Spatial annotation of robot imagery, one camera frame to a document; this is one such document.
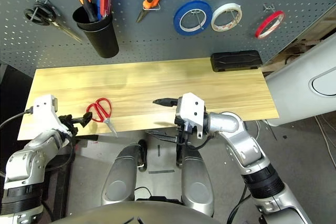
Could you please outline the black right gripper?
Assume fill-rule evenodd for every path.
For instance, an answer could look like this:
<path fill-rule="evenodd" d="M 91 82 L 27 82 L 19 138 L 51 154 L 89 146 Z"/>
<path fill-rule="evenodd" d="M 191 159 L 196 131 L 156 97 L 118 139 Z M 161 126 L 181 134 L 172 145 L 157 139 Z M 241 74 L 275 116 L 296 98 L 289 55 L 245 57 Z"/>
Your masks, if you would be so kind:
<path fill-rule="evenodd" d="M 161 105 L 161 106 L 177 106 L 178 99 L 174 98 L 161 98 L 156 99 L 152 103 Z M 184 144 L 187 142 L 190 135 L 196 132 L 196 126 L 193 126 L 190 122 L 186 122 L 182 119 L 175 118 L 174 123 L 176 124 L 177 130 L 177 137 L 176 136 L 169 136 L 165 132 L 158 131 L 158 130 L 146 130 L 145 132 L 161 141 L 170 142 L 170 143 L 177 143 L 179 145 Z"/>

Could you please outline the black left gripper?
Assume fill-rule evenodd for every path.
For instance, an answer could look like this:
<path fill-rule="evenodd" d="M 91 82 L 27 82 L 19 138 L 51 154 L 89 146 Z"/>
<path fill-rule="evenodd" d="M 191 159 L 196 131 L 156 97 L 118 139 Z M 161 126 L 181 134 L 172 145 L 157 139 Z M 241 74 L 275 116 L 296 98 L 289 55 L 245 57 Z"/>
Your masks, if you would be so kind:
<path fill-rule="evenodd" d="M 62 115 L 58 117 L 60 122 L 68 128 L 68 131 L 72 135 L 77 135 L 78 128 L 75 127 L 75 124 L 82 124 L 82 127 L 85 127 L 92 119 L 92 112 L 86 112 L 83 117 L 73 118 L 71 114 Z"/>

